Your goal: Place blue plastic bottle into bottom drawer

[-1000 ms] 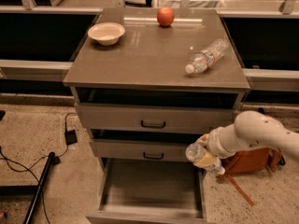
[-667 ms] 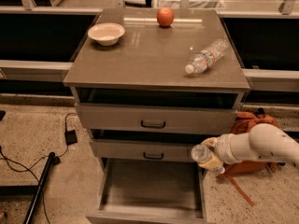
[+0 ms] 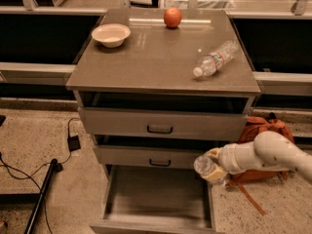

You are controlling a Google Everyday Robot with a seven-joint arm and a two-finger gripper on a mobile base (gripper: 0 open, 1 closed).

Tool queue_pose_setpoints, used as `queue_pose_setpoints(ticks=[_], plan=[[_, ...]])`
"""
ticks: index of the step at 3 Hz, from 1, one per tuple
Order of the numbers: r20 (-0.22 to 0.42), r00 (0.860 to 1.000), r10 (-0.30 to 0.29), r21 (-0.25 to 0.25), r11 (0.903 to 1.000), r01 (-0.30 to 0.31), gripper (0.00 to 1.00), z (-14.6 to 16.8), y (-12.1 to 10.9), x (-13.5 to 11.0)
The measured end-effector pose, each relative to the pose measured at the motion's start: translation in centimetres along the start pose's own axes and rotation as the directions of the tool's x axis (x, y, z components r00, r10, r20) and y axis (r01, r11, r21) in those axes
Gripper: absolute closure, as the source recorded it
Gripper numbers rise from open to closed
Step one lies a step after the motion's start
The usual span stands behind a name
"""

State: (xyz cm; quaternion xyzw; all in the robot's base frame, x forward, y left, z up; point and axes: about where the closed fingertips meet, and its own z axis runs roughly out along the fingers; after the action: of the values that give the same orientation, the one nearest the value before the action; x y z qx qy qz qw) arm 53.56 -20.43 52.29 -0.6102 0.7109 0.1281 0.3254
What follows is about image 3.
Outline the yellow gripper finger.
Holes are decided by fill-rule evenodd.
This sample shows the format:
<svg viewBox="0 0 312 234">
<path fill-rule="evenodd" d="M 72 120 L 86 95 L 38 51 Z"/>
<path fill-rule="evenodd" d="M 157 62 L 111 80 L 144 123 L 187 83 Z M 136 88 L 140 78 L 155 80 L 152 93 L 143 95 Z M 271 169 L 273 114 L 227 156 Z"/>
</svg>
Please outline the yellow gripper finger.
<svg viewBox="0 0 312 234">
<path fill-rule="evenodd" d="M 207 151 L 207 152 L 204 154 L 204 157 L 205 157 L 206 159 L 212 160 L 213 162 L 217 162 L 221 151 L 222 151 L 222 148 L 221 148 L 221 147 L 213 148 L 213 149 Z"/>
<path fill-rule="evenodd" d="M 225 172 L 222 168 L 216 167 L 212 172 L 203 175 L 203 179 L 209 183 L 224 183 L 226 176 L 227 172 Z"/>
</svg>

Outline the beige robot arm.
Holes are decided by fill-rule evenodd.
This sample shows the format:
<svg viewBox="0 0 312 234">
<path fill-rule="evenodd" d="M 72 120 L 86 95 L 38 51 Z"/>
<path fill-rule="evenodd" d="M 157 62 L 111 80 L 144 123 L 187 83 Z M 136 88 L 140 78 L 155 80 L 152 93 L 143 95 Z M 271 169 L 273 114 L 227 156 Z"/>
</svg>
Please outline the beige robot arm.
<svg viewBox="0 0 312 234">
<path fill-rule="evenodd" d="M 312 156 L 286 137 L 265 131 L 253 141 L 213 148 L 194 161 L 195 171 L 208 182 L 219 182 L 227 175 L 246 171 L 297 172 L 312 182 Z"/>
</svg>

